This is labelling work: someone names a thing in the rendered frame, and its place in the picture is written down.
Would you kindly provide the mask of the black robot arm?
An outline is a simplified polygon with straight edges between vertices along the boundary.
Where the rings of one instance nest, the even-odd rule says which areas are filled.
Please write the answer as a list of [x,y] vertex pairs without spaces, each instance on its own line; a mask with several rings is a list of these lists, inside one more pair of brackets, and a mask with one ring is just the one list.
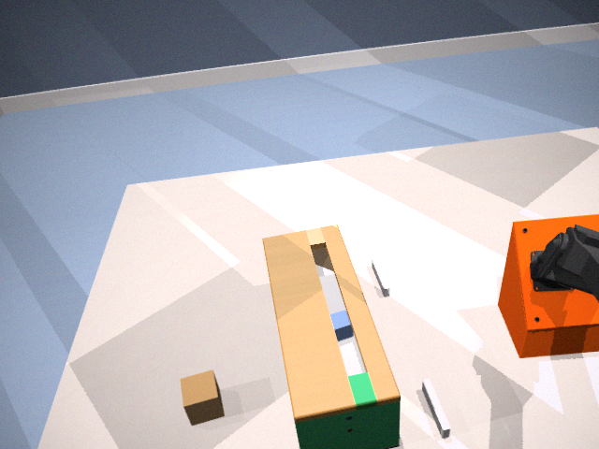
[[577,289],[599,302],[598,231],[578,224],[569,226],[547,243],[544,251],[532,251],[530,256],[535,292]]

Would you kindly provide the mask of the small blue block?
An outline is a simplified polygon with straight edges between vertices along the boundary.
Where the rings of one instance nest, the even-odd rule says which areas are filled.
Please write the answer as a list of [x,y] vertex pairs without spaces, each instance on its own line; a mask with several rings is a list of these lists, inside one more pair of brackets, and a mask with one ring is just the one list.
[[354,337],[354,332],[346,311],[339,311],[330,315],[337,341]]

